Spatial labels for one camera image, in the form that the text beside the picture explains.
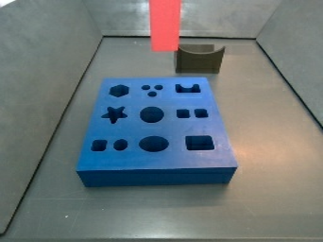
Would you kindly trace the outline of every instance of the gray wall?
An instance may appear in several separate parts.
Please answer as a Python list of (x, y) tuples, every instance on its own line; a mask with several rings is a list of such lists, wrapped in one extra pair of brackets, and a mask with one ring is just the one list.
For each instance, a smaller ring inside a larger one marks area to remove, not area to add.
[(323, 125), (323, 1), (284, 0), (257, 42)]
[(16, 1), (0, 23), (2, 233), (102, 36), (81, 0)]
[[(281, 0), (182, 0), (181, 36), (256, 38)], [(149, 36), (148, 0), (84, 0), (106, 36)]]

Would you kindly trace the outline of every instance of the red pole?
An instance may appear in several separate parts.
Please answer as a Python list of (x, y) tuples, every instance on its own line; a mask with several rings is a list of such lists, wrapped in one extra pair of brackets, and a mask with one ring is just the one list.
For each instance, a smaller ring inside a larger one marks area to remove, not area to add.
[(178, 45), (180, 0), (149, 0), (152, 51), (174, 51)]

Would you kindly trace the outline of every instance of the blue foam block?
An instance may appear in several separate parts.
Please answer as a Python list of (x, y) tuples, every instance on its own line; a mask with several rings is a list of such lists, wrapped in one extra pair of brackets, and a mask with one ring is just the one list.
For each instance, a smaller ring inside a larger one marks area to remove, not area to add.
[(227, 183), (237, 168), (205, 78), (106, 78), (77, 164), (85, 186)]

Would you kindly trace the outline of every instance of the rectangular hole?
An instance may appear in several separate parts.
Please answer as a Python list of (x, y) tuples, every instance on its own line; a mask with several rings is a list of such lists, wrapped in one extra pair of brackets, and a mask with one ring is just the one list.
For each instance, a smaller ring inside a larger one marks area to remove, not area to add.
[(94, 140), (92, 142), (90, 150), (92, 151), (104, 151), (105, 150), (105, 144), (106, 144), (105, 140)]
[(185, 136), (185, 145), (188, 150), (212, 150), (215, 144), (209, 135)]
[(196, 114), (197, 118), (208, 117), (206, 110), (204, 110), (204, 109), (196, 109), (194, 114)]
[(176, 117), (177, 118), (189, 118), (189, 111), (188, 110), (176, 110)]

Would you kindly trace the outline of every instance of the hole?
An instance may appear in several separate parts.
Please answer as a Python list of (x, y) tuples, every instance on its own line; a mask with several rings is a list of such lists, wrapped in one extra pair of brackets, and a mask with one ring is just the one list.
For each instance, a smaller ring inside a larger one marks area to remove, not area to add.
[(164, 117), (164, 112), (156, 107), (146, 107), (140, 111), (140, 118), (146, 123), (156, 123), (158, 122)]
[(162, 86), (161, 85), (154, 85), (154, 90), (161, 90)]
[(204, 136), (185, 136), (185, 144), (188, 150), (210, 150), (215, 149), (212, 137)]
[(180, 93), (180, 94), (184, 94), (184, 93), (200, 93), (200, 89), (198, 89), (198, 85), (194, 84), (192, 87), (181, 87), (180, 84), (176, 84), (174, 85), (174, 89), (176, 89), (176, 92)]
[(120, 97), (128, 95), (128, 87), (125, 85), (117, 85), (109, 88), (109, 94)]
[(113, 144), (113, 148), (118, 151), (122, 151), (126, 149), (126, 140), (117, 140)]
[(208, 117), (206, 110), (204, 110), (204, 109), (194, 110), (194, 113), (196, 113), (196, 117), (197, 118), (200, 118), (200, 117)]
[(156, 92), (148, 92), (148, 96), (156, 96)]
[(101, 118), (109, 118), (110, 124), (114, 124), (118, 118), (125, 118), (126, 115), (124, 114), (125, 107), (120, 107), (113, 109), (112, 107), (106, 108), (106, 114), (101, 116)]
[(146, 152), (158, 152), (164, 150), (168, 145), (168, 140), (158, 136), (149, 136), (138, 143), (138, 147)]
[(176, 117), (177, 118), (189, 118), (189, 111), (188, 110), (176, 110)]
[(142, 90), (148, 90), (148, 89), (149, 89), (149, 85), (144, 85), (144, 86), (141, 87), (141, 89), (142, 89)]
[(94, 140), (92, 142), (90, 150), (92, 151), (104, 151), (105, 150), (105, 144), (106, 144), (105, 140)]

